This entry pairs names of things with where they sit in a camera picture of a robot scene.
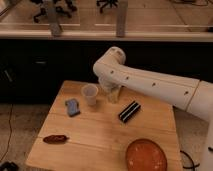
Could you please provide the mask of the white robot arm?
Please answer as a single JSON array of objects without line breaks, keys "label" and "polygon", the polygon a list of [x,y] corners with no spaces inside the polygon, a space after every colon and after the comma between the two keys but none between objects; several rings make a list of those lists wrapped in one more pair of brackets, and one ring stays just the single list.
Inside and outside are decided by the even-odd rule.
[{"label": "white robot arm", "polygon": [[125,86],[158,98],[209,123],[200,162],[200,171],[213,169],[213,83],[188,77],[134,69],[124,65],[126,55],[118,47],[110,47],[93,65],[101,87],[111,92]]}]

